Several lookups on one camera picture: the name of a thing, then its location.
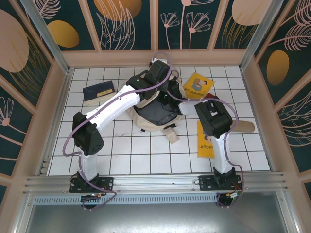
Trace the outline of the yellow book with couple picture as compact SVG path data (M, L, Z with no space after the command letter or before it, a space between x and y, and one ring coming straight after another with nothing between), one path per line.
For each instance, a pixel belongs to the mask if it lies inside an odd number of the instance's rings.
M193 73L183 85L188 99L201 99L205 97L214 86L214 81L201 74Z

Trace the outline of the beige canvas backpack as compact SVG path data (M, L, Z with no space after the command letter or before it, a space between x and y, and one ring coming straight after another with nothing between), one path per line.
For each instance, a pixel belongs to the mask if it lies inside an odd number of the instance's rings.
M177 70L173 70L175 75L169 77L170 80L177 80L183 100L186 97L183 89L181 78ZM163 132L170 143L175 143L179 140L174 128L183 116L181 110L171 111L164 106L163 99L166 92L157 91L150 99L140 100L133 107L130 107L127 112L133 122L141 128L142 131L148 132Z

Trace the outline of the yellow book with purple-haired figure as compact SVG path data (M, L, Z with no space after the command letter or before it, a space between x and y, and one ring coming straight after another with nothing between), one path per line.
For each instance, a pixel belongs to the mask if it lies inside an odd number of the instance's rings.
M198 127L198 157L214 159L214 150L211 138L204 132L200 121L197 122Z

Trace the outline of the navy blue book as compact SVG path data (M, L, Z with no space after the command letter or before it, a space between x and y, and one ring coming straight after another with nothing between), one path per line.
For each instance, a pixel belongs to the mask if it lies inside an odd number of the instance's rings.
M115 96L116 91L112 81L95 84L83 88L84 104L92 105Z

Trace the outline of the wooden shoehorn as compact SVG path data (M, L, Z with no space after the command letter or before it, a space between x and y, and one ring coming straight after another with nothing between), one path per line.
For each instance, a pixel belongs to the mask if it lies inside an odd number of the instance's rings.
M255 125L250 121L233 121L230 127L230 132L234 133L253 133L255 131Z

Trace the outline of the aluminium side rail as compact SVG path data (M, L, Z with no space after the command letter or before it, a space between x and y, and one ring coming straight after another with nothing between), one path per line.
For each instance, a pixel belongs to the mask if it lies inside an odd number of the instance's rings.
M63 114L63 110L65 108L65 102L67 99L67 94L69 91L71 79L73 75L73 69L69 69L67 74L64 76L58 99L55 104L54 113L52 116L52 120L49 126L49 130L46 136L46 140L42 149L42 153L40 155L38 166L36 169L35 176L40 176L43 171L43 175L46 175L51 157L53 156L53 148L56 142L57 133L61 124L61 117Z
M255 122L256 122L256 127L257 127L257 130L259 132L260 140L261 140L261 143L262 143L262 146L263 146L263 150L265 152L265 156L266 156L267 161L268 161L268 165L270 167L270 170L272 172L275 172L276 168L274 166L273 159L272 159L272 157L270 155L269 148L267 147L267 140L266 140L265 135L264 135L264 131L263 131L263 128L262 128L262 123L260 121L259 112L256 109L255 99L253 98L253 94L251 93L249 84L247 82L247 77L246 77L246 75L244 74L243 71L241 71L241 76L242 76L243 83L244 83L244 86L245 86L245 89L246 89L246 92L247 92L247 96L249 98L250 106L251 106L251 109L252 109L252 112L253 112L253 115L254 115L254 119L255 119Z

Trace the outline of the aluminium mounting rail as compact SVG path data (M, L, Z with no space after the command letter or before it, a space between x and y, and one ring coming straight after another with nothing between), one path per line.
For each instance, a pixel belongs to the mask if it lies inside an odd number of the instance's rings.
M289 185L281 172L244 172L244 192L286 190ZM200 173L114 175L113 190L118 194L198 193L194 181ZM28 177L22 191L33 195L68 195L70 176Z

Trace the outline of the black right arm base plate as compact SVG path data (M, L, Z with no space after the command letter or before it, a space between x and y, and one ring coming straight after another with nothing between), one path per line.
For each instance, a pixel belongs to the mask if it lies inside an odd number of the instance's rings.
M218 185L213 175L201 175L199 178L199 186L201 191L230 191L242 189L242 181L240 175L225 181L221 186Z

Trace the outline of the aluminium corner post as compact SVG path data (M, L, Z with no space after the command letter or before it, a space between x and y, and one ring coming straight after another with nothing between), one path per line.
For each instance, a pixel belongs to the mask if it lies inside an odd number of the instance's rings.
M68 74L70 72L70 66L68 66L62 52L55 42L52 34L50 33L45 21L39 14L35 3L32 0L20 0L23 5L25 11L29 14L30 19L34 23L37 30L42 35L43 40L46 42L49 50L52 52L56 62L59 64L61 69Z
M246 50L240 61L239 68L240 72L243 73L247 68L248 64L252 60L255 51L259 47L261 41L264 39L268 30L271 28L273 21L275 20L277 14L281 11L281 7L284 0L272 0L267 10L264 12L262 19L260 20Z

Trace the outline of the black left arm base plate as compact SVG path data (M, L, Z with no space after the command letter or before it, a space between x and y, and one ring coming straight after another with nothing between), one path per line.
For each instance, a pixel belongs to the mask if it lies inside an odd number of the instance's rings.
M100 189L110 190L113 189L113 177L95 177L90 182L99 187ZM89 185L82 176L73 177L70 180L70 193L99 193L99 190Z

